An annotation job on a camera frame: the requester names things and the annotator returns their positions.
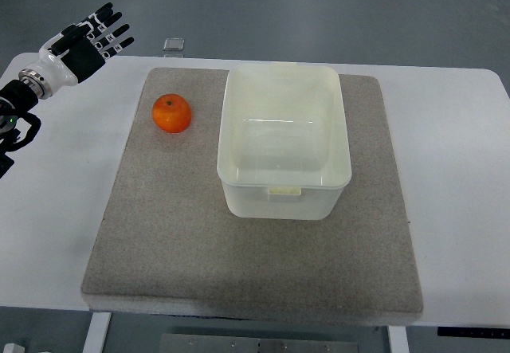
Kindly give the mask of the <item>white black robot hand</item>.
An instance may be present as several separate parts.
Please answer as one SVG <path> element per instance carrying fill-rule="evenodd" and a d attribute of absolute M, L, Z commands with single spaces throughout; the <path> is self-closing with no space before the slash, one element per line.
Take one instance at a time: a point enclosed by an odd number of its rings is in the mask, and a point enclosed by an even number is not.
<path fill-rule="evenodd" d="M 95 48 L 113 43 L 129 30 L 129 24 L 123 24 L 99 38 L 94 45 L 86 38 L 87 35 L 99 37 L 120 20 L 122 13 L 114 13 L 112 7 L 113 4 L 107 2 L 82 20 L 82 25 L 70 25 L 62 33 L 50 38 L 39 49 L 39 58 L 26 66 L 18 74 L 18 79 L 31 88 L 38 99 L 45 100 L 60 88 L 75 86 L 91 77 L 105 65 L 105 59 L 114 57 L 135 40 L 134 37 L 128 37 L 100 53 Z"/>

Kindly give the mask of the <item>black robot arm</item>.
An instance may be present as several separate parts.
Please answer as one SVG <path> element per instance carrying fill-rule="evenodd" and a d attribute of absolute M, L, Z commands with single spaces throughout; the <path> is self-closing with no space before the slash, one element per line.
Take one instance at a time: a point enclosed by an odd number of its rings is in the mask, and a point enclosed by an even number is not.
<path fill-rule="evenodd" d="M 133 37 L 121 39 L 129 24 L 110 30 L 121 18 L 108 2 L 67 26 L 39 49 L 37 61 L 1 89 L 1 175 L 14 165 L 8 154 L 30 144 L 39 132 L 41 120 L 31 112 L 38 102 L 84 82 L 134 42 Z"/>

